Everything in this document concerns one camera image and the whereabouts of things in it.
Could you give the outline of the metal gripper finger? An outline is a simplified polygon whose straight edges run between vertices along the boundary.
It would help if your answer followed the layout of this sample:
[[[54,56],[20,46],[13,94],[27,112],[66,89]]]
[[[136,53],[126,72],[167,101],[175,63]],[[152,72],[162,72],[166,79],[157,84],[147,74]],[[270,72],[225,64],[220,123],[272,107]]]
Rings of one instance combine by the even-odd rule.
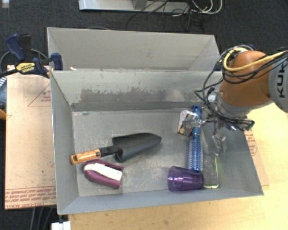
[[[226,137],[221,134],[215,133],[213,134],[212,139],[216,147],[216,151],[214,152],[214,154],[219,156],[220,154],[225,153],[225,151],[227,150]]]
[[[186,136],[200,135],[202,120],[196,116],[188,116],[182,122],[182,128]]]

